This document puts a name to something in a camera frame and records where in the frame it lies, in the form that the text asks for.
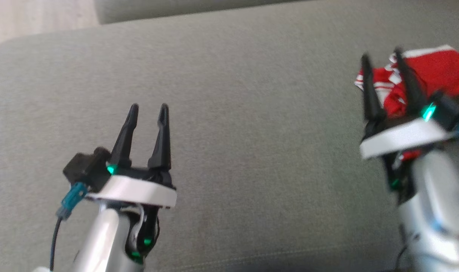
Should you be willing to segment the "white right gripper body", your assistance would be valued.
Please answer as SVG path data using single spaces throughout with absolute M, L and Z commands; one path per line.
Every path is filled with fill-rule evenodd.
M 457 137 L 430 114 L 397 119 L 365 118 L 364 137 L 360 144 L 362 159 L 371 159 L 447 141 Z

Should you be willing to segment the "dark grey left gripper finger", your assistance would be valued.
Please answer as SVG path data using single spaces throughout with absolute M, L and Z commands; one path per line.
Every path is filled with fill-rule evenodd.
M 111 152 L 110 165 L 114 167 L 131 167 L 131 147 L 134 130 L 137 126 L 139 105 L 134 103 L 129 109 L 119 136 Z
M 158 134 L 152 156 L 148 159 L 148 168 L 171 169 L 171 138 L 169 125 L 169 107 L 163 103 L 157 119 Z

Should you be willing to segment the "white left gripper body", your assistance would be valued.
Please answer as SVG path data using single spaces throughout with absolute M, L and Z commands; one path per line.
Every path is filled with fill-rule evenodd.
M 87 200 L 117 205 L 149 205 L 160 208 L 176 206 L 176 189 L 125 175 L 116 174 L 115 165 L 108 165 L 110 177 L 98 193 L 88 193 Z

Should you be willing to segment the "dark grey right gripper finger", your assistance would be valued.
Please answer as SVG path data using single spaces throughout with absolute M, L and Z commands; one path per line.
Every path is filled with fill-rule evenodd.
M 364 119 L 368 122 L 381 122 L 386 117 L 373 81 L 373 67 L 367 53 L 361 57 L 362 87 L 364 98 Z
M 402 49 L 395 48 L 394 53 L 396 56 L 397 69 L 400 72 L 405 87 L 406 114 L 420 115 L 427 104 L 426 95 L 423 93 L 414 72 L 403 57 Z

